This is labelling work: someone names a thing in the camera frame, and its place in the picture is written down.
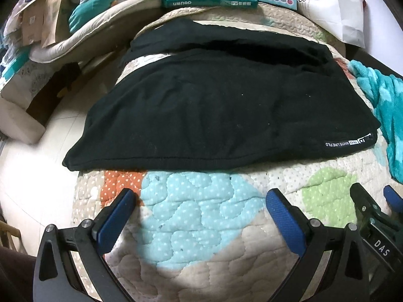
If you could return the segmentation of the black pants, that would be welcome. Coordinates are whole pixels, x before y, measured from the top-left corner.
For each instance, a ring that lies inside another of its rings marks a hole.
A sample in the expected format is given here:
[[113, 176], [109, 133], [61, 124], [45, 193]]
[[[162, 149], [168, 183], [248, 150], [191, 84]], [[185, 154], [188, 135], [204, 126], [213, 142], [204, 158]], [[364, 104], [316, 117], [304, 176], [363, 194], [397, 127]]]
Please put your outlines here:
[[226, 170], [376, 143], [379, 121], [323, 44], [177, 18], [124, 62], [141, 57], [89, 110], [69, 170]]

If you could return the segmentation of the teal fleece blanket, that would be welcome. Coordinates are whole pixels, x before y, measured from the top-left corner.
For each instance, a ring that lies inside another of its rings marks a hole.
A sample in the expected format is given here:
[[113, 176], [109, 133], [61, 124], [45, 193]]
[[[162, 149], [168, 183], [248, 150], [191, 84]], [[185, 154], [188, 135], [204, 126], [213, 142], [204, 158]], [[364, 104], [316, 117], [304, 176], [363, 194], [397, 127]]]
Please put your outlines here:
[[359, 61], [348, 64], [358, 86], [374, 108], [387, 142], [387, 158], [391, 176], [402, 183], [402, 79], [384, 75]]

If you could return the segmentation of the patterned quilted bed cover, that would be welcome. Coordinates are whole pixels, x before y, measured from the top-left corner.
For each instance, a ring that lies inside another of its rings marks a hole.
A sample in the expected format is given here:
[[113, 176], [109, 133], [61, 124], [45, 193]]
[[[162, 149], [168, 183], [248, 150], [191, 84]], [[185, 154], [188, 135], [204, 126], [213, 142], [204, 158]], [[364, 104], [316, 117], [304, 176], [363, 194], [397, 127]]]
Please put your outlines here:
[[264, 203], [278, 187], [309, 217], [342, 227], [357, 219], [349, 188], [361, 182], [390, 213], [383, 187], [392, 183], [386, 142], [333, 160], [260, 164], [238, 170], [80, 172], [72, 223], [95, 217], [124, 187], [140, 206], [106, 261], [137, 301], [262, 301], [295, 256]]

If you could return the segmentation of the beige box on floor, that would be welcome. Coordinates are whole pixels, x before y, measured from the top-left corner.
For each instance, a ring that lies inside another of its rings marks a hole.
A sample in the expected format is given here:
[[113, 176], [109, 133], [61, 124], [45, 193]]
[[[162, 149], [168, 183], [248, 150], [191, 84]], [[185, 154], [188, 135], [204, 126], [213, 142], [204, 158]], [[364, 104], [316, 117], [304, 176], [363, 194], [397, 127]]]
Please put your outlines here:
[[21, 107], [1, 98], [0, 128], [6, 136], [25, 144], [36, 144], [46, 128], [28, 115]]

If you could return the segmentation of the white paper shopping bag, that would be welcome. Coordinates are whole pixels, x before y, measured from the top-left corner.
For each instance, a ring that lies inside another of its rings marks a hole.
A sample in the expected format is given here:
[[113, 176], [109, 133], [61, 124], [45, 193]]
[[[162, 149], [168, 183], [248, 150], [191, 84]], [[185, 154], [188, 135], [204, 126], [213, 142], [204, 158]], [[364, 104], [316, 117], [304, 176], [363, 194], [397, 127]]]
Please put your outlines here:
[[297, 0], [298, 11], [339, 41], [363, 48], [364, 0]]

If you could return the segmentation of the beige cushion pad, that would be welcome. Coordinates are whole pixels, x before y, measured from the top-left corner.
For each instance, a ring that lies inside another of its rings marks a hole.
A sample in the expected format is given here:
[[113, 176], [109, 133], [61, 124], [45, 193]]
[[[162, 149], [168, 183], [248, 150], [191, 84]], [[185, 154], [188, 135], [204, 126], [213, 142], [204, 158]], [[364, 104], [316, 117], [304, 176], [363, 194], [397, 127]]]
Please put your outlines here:
[[33, 45], [29, 58], [41, 64], [65, 64], [98, 57], [125, 45], [162, 15], [161, 0], [126, 0], [92, 18], [66, 40], [44, 48]]

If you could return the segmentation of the brown cardboard boxes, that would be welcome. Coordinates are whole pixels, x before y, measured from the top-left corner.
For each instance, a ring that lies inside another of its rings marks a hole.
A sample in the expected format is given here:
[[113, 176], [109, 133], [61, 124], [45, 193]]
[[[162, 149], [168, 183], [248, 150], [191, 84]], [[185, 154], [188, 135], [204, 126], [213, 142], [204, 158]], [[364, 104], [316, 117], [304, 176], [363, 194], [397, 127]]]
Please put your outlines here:
[[59, 43], [70, 36], [68, 19], [70, 0], [33, 0], [22, 9], [21, 45], [39, 43], [42, 48]]

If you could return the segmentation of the teal cloth on cushion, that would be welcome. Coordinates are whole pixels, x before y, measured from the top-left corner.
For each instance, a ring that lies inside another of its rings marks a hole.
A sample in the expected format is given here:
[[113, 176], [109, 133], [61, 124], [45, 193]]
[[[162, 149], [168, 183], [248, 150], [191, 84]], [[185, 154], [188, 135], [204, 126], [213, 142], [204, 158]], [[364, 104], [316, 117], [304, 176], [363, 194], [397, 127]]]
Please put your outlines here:
[[77, 32], [91, 19], [108, 10], [114, 1], [116, 0], [88, 0], [79, 4], [68, 19], [70, 33]]

